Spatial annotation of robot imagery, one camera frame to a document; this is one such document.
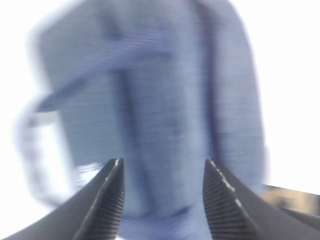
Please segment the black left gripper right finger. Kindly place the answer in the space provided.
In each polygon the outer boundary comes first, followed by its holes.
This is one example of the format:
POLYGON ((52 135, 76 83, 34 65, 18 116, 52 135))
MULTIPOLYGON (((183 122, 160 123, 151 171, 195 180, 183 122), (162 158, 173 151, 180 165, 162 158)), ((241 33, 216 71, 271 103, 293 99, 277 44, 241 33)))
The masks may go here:
POLYGON ((203 206, 214 240, 318 240, 320 218, 280 210, 246 187, 219 160, 205 161, 203 206))

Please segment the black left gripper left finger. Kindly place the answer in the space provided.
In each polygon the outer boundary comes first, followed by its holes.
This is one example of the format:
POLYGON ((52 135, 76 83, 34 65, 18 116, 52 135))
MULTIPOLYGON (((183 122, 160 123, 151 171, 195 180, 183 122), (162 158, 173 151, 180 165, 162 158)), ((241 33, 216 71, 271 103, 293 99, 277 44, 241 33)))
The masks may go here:
POLYGON ((124 161, 112 159, 68 201, 8 239, 114 240, 124 202, 124 161))

